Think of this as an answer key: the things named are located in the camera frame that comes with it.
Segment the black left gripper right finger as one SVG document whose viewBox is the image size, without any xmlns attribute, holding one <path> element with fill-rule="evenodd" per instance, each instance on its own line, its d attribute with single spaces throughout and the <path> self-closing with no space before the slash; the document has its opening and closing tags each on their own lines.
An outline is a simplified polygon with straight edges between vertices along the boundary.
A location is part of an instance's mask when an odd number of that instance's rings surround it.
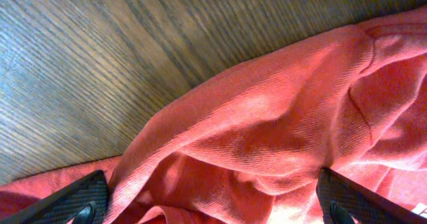
<svg viewBox="0 0 427 224">
<path fill-rule="evenodd" d="M 345 176 L 322 168 L 316 195 L 326 224 L 426 224 L 426 218 L 370 191 Z"/>
</svg>

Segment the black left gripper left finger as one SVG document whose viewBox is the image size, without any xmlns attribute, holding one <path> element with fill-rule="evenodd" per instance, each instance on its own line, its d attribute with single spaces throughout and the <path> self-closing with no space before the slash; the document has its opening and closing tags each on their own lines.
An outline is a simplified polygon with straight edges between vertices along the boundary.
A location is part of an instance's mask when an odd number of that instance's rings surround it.
<svg viewBox="0 0 427 224">
<path fill-rule="evenodd" d="M 108 205 L 105 174 L 96 170 L 1 222 L 102 224 Z"/>
</svg>

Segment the orange t-shirt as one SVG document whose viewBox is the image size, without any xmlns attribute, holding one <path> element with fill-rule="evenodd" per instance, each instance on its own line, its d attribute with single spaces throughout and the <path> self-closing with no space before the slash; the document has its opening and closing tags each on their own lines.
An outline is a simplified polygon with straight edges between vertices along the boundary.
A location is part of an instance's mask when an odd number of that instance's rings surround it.
<svg viewBox="0 0 427 224">
<path fill-rule="evenodd" d="M 406 209 L 426 202 L 426 8 L 316 35 L 211 78 L 121 157 L 4 185 L 8 216 L 97 169 L 106 223 L 320 223 L 330 167 Z"/>
</svg>

